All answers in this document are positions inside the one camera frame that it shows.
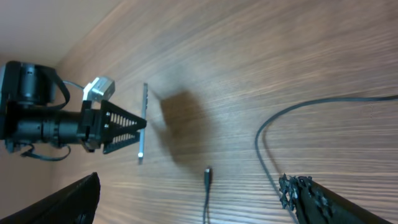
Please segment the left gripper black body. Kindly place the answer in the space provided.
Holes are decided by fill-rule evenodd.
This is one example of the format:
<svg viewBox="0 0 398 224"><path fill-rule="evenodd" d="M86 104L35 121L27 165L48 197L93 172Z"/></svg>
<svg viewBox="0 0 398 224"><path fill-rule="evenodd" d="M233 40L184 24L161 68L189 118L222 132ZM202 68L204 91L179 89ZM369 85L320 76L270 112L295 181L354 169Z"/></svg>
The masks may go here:
<svg viewBox="0 0 398 224"><path fill-rule="evenodd" d="M108 119L105 101L100 109L93 109L92 101L83 101L80 111L80 144L86 152L95 152L108 140L106 126Z"/></svg>

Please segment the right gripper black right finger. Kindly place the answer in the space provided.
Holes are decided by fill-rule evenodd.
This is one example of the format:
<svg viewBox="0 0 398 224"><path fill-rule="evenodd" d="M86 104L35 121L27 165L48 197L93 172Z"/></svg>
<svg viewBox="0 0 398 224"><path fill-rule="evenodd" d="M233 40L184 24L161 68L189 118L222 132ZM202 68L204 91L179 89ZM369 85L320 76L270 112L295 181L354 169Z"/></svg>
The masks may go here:
<svg viewBox="0 0 398 224"><path fill-rule="evenodd" d="M390 224L310 176L279 177L282 208L295 213L299 224Z"/></svg>

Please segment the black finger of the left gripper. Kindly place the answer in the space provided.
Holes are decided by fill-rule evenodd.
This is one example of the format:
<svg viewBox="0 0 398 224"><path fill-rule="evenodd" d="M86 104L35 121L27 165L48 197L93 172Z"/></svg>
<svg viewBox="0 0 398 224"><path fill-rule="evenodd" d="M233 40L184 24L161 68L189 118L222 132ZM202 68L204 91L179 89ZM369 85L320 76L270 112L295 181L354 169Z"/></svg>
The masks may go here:
<svg viewBox="0 0 398 224"><path fill-rule="evenodd" d="M140 132L122 134L113 138L111 142L104 143L103 154L109 154L131 144L139 142Z"/></svg>
<svg viewBox="0 0 398 224"><path fill-rule="evenodd" d="M101 138L112 139L122 134L132 134L147 126L147 121L113 103L101 101Z"/></svg>

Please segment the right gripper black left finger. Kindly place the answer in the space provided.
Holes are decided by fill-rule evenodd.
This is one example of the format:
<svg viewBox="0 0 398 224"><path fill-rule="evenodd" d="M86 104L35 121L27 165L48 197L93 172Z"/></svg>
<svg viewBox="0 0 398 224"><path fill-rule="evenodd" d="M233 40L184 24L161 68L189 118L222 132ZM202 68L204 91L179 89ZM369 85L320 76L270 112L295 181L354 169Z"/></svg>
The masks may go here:
<svg viewBox="0 0 398 224"><path fill-rule="evenodd" d="M100 200L100 190L100 179L94 172L1 219L1 224L92 224Z"/></svg>

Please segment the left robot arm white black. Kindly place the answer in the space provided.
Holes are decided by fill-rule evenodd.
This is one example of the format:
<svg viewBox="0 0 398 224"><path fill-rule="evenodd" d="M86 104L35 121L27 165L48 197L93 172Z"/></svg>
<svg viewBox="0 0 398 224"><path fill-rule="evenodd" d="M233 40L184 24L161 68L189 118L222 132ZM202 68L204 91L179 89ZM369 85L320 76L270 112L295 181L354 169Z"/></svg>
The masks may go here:
<svg viewBox="0 0 398 224"><path fill-rule="evenodd" d="M139 144L144 158L148 85L143 86L142 112L136 116L109 102L116 89L114 80L97 77L79 89L83 92L79 112L65 111L70 101L68 86L51 67L9 61L1 67L1 141L8 153L27 150L21 157L61 161L35 153L35 144L56 149L80 144L86 152L102 149L109 154Z"/></svg>

